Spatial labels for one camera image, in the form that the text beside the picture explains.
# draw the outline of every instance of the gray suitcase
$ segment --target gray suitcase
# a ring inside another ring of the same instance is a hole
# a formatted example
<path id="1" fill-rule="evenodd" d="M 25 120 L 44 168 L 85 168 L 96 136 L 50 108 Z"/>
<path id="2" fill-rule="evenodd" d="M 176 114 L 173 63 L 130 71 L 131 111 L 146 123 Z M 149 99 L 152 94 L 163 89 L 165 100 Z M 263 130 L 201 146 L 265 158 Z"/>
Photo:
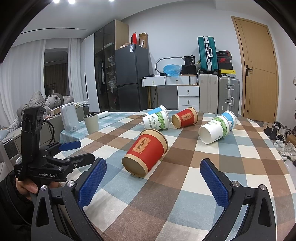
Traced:
<path id="1" fill-rule="evenodd" d="M 219 78 L 218 114 L 226 110 L 239 114 L 239 80 L 230 77 Z"/>
<path id="2" fill-rule="evenodd" d="M 200 74 L 200 109 L 201 113 L 217 114 L 218 77 L 215 74 Z"/>

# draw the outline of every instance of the black sleeve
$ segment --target black sleeve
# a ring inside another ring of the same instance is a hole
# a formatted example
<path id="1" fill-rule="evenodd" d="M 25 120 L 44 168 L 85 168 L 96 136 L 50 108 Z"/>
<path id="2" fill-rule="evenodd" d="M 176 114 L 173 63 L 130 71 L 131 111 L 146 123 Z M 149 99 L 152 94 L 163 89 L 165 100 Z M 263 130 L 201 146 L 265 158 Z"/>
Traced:
<path id="1" fill-rule="evenodd" d="M 33 211 L 33 203 L 18 192 L 15 175 L 9 173 L 0 182 L 0 225 L 4 232 L 10 233 L 7 240 L 30 240 L 31 226 L 27 223 L 31 224 Z"/>

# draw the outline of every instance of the brown curtain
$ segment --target brown curtain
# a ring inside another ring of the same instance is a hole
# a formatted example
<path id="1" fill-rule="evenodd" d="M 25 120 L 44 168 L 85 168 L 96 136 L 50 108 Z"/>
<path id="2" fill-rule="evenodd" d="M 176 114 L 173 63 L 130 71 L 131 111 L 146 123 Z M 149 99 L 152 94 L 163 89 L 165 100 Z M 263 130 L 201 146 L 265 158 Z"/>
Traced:
<path id="1" fill-rule="evenodd" d="M 44 87 L 54 89 L 55 93 L 66 95 L 68 81 L 68 64 L 55 64 L 44 67 Z"/>

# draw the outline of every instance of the metal screw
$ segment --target metal screw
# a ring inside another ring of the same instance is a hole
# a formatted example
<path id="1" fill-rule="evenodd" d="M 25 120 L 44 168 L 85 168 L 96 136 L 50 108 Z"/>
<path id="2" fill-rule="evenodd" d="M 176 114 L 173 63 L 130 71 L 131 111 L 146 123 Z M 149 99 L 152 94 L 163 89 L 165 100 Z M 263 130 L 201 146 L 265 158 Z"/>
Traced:
<path id="1" fill-rule="evenodd" d="M 240 186 L 240 183 L 238 181 L 233 181 L 232 182 L 232 185 L 235 186 L 235 187 L 239 187 Z"/>
<path id="2" fill-rule="evenodd" d="M 72 186 L 74 186 L 74 184 L 75 184 L 74 181 L 69 181 L 69 182 L 67 183 L 67 186 L 68 186 L 68 187 L 72 187 Z"/>
<path id="3" fill-rule="evenodd" d="M 41 191 L 45 191 L 47 189 L 47 185 L 43 185 L 40 189 Z"/>
<path id="4" fill-rule="evenodd" d="M 266 187 L 265 185 L 263 185 L 263 184 L 260 185 L 260 188 L 261 188 L 263 191 L 265 191 L 265 190 L 267 189 L 267 187 Z"/>

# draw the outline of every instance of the curtain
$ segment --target curtain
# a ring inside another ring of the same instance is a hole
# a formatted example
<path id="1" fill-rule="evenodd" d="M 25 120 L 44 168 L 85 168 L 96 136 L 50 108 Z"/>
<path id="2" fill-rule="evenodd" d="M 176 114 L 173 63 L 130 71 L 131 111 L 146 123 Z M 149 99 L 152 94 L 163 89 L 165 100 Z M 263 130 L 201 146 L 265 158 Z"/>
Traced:
<path id="1" fill-rule="evenodd" d="M 43 64 L 46 40 L 12 47 L 0 64 L 0 123 L 8 127 L 17 109 L 36 91 L 45 97 Z"/>
<path id="2" fill-rule="evenodd" d="M 80 72 L 80 39 L 69 38 L 68 77 L 70 96 L 75 102 L 84 101 Z"/>
<path id="3" fill-rule="evenodd" d="M 55 64 L 44 67 L 44 85 L 46 95 L 49 89 L 54 89 L 55 93 L 66 95 L 68 81 L 68 64 Z"/>

